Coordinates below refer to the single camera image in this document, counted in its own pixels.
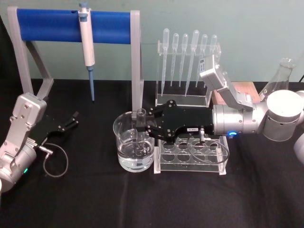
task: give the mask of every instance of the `cable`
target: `cable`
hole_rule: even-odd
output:
[[[299,82],[302,82],[303,78],[304,78],[304,75],[301,77],[301,79],[299,80]]]
[[[67,172],[67,169],[68,169],[68,157],[67,157],[67,153],[65,152],[64,149],[62,149],[60,146],[58,146],[58,145],[56,145],[56,144],[53,144],[53,143],[45,143],[45,145],[55,146],[55,147],[59,148],[59,149],[63,152],[63,154],[65,155],[65,157],[66,157],[66,162],[67,162],[67,163],[66,163],[66,169],[63,171],[62,174],[60,174],[60,175],[52,175],[52,174],[50,174],[50,173],[47,171],[47,169],[46,169],[46,162],[47,162],[47,159],[48,159],[48,155],[47,155],[46,158],[45,158],[44,161],[43,161],[43,170],[44,170],[44,172],[46,172],[46,174],[47,174],[48,176],[53,177],[53,178],[62,177],[63,175],[65,175],[65,173]]]
[[[206,160],[202,160],[202,159],[198,158],[197,156],[195,156],[195,155],[192,153],[192,151],[190,150],[190,148],[189,148],[189,140],[190,140],[190,137],[189,137],[188,140],[187,140],[187,148],[188,148],[188,151],[190,152],[190,154],[191,154],[194,158],[198,159],[199,161],[201,161],[201,162],[203,162],[203,163],[207,163],[207,164],[211,164],[211,165],[222,164],[222,163],[224,163],[225,161],[227,161],[228,158],[229,158],[229,156],[230,156],[229,150],[228,150],[228,148],[227,148],[224,144],[222,144],[221,142],[217,142],[217,141],[211,139],[211,140],[210,140],[211,142],[214,142],[214,143],[219,144],[220,146],[222,146],[222,147],[227,151],[227,157],[226,157],[224,160],[220,161],[220,162],[208,162],[208,161],[206,161]]]

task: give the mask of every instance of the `erlenmeyer flask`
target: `erlenmeyer flask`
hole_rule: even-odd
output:
[[[289,76],[294,67],[292,58],[282,58],[276,74],[259,93],[260,100],[265,101],[276,90],[288,89]]]

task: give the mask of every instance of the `wooden block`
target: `wooden block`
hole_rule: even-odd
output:
[[[237,91],[242,93],[250,94],[253,103],[259,103],[260,97],[257,93],[256,87],[253,82],[232,82],[233,86]],[[211,99],[214,105],[225,105],[225,101],[222,96],[214,90],[211,95]]]

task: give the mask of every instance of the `glass beaker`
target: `glass beaker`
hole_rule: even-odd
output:
[[[155,126],[155,121],[145,120],[145,110],[127,112],[114,121],[117,154],[120,165],[129,172],[142,172],[153,163],[154,138],[148,132],[138,132],[137,126]]]
[[[289,77],[294,67],[295,61],[292,58],[282,58],[276,74],[259,93],[260,100],[267,100],[268,96],[274,91],[288,90]]]

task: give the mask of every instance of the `green wall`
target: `green wall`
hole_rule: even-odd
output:
[[[8,6],[78,9],[76,0],[1,0],[0,15],[8,28]],[[91,0],[98,11],[141,11],[143,76],[156,79],[157,40],[164,28],[190,34],[217,34],[221,65],[233,81],[268,81],[283,57],[298,59],[291,81],[304,74],[304,1],[301,0]],[[80,43],[38,42],[54,78],[87,79]],[[31,76],[38,69],[29,58]],[[129,45],[95,44],[95,79],[131,79]]]

